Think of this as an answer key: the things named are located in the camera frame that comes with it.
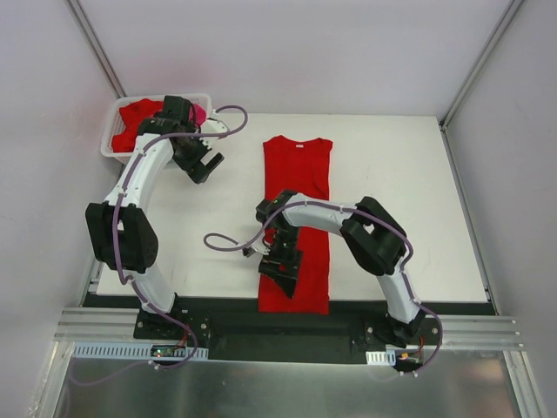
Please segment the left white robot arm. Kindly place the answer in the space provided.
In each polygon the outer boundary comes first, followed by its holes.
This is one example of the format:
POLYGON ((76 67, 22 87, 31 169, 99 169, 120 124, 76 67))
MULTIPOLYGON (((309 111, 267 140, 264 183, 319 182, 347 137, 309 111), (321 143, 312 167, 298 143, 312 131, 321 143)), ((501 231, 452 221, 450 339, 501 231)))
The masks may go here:
POLYGON ((193 183, 204 183, 224 159, 218 153, 203 160, 216 138, 216 133, 201 133, 190 100, 165 97, 161 111, 139 124, 136 146, 115 187, 103 202, 91 203, 85 211, 96 259, 133 288, 143 311, 156 314, 153 326, 167 339, 183 332, 185 319, 176 312, 176 295, 158 268, 158 236, 147 206, 157 176, 169 162, 193 183))

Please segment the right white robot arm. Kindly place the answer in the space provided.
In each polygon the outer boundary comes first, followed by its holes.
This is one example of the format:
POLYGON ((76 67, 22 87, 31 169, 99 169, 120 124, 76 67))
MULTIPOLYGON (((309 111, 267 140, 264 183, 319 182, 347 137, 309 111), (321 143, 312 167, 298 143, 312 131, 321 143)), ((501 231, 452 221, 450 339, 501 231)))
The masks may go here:
POLYGON ((364 197, 343 206, 286 190, 273 200, 262 200, 256 220, 272 231, 271 246, 258 271, 285 297, 291 299, 299 284, 305 256, 299 248, 300 229, 338 235, 358 266, 377 278, 386 298, 386 317, 373 327, 376 338, 404 348, 421 336, 426 313, 405 271, 413 248, 406 232, 376 199, 364 197))

